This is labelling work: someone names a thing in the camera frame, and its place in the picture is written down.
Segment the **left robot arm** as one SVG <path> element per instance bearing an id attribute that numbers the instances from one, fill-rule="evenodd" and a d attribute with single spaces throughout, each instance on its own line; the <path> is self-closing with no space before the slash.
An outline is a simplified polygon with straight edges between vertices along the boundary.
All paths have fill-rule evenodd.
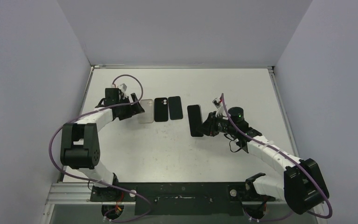
<path id="1" fill-rule="evenodd" d="M 94 186 L 92 194 L 115 201 L 124 195 L 117 175 L 100 161 L 98 133 L 110 122 L 124 120 L 145 112 L 135 93 L 126 94 L 124 84 L 105 89 L 105 96 L 91 113 L 62 127 L 61 164 L 83 173 Z"/>

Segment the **black phone case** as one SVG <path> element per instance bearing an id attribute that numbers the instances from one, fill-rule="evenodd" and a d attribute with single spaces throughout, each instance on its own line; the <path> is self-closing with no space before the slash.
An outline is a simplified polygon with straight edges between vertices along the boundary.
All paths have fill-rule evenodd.
<path id="1" fill-rule="evenodd" d="M 154 99 L 154 121 L 166 122 L 169 119 L 168 98 Z"/>

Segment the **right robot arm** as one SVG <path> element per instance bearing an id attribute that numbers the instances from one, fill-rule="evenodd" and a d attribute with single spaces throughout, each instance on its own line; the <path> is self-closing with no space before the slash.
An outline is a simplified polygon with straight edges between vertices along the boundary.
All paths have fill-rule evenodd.
<path id="1" fill-rule="evenodd" d="M 285 201 L 297 214 L 308 212 L 329 199 L 330 194 L 318 164 L 281 150 L 244 119 L 243 109 L 232 107 L 229 117 L 217 111 L 195 126 L 196 131 L 216 136 L 220 133 L 233 139 L 240 150 L 251 154 L 273 168 L 280 178 L 259 173 L 247 179 L 245 194 L 250 200 L 271 196 Z"/>

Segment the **black phone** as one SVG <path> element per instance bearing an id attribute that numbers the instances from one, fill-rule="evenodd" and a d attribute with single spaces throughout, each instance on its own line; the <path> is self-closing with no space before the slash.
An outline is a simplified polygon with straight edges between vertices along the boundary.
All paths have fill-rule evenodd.
<path id="1" fill-rule="evenodd" d="M 183 119 L 183 110 L 180 96 L 168 98 L 169 117 L 171 120 Z"/>

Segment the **beige phone case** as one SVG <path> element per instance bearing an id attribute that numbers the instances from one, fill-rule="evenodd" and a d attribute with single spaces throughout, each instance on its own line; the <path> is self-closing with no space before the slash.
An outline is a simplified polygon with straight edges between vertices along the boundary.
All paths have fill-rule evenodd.
<path id="1" fill-rule="evenodd" d="M 154 122 L 154 101 L 152 99 L 142 99 L 140 105 L 144 109 L 144 113 L 138 115 L 140 124 L 150 124 Z"/>

